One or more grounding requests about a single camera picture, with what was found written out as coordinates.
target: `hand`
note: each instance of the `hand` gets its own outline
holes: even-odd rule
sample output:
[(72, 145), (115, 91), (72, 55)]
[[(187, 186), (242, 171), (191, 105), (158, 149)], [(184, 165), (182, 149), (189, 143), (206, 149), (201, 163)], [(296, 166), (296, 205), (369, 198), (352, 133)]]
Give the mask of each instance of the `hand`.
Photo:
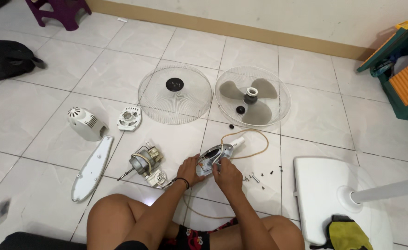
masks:
[(219, 173), (218, 166), (213, 164), (213, 176), (221, 191), (228, 198), (242, 193), (243, 174), (226, 157), (221, 158), (220, 163), (221, 171)]
[(189, 157), (184, 160), (181, 166), (179, 166), (176, 178), (184, 178), (188, 181), (190, 187), (194, 186), (196, 183), (201, 182), (205, 179), (205, 176), (198, 176), (196, 174), (196, 162), (198, 161), (199, 154)]

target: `black bracelet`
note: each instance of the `black bracelet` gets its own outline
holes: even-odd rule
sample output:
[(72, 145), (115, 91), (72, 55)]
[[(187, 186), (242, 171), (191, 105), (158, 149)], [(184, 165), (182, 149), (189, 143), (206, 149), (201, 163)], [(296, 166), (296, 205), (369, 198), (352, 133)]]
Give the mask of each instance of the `black bracelet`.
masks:
[(190, 187), (190, 184), (188, 183), (188, 181), (184, 178), (176, 178), (176, 180), (184, 180), (185, 181), (185, 185), (187, 186), (187, 189)]

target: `fan stand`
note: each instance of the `fan stand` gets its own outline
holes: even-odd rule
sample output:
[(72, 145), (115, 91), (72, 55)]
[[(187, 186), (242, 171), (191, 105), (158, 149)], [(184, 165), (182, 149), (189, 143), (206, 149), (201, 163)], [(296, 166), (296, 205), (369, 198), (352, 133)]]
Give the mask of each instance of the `fan stand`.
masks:
[(355, 220), (374, 250), (391, 250), (388, 214), (380, 199), (408, 195), (408, 181), (376, 187), (361, 167), (325, 157), (294, 159), (296, 192), (304, 238), (326, 242), (325, 228), (334, 214)]

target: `white pole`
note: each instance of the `white pole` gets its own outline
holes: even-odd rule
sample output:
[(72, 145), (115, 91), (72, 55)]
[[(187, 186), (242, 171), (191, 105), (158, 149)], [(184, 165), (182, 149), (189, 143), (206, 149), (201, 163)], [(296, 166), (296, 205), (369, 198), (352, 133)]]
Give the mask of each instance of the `white pole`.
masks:
[(408, 195), (408, 180), (353, 192), (351, 199), (355, 203), (362, 203), (405, 195)]

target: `person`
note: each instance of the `person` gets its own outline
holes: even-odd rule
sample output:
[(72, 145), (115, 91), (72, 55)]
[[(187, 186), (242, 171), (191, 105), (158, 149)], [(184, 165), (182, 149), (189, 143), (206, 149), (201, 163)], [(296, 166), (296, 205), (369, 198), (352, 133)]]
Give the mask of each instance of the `person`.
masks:
[(213, 165), (213, 176), (236, 217), (208, 232), (172, 222), (185, 190), (205, 178), (196, 174), (198, 157), (184, 160), (176, 181), (151, 206), (121, 194), (96, 202), (87, 221), (87, 250), (304, 250), (301, 231), (289, 219), (258, 217), (241, 190), (243, 175), (227, 158), (219, 172)]

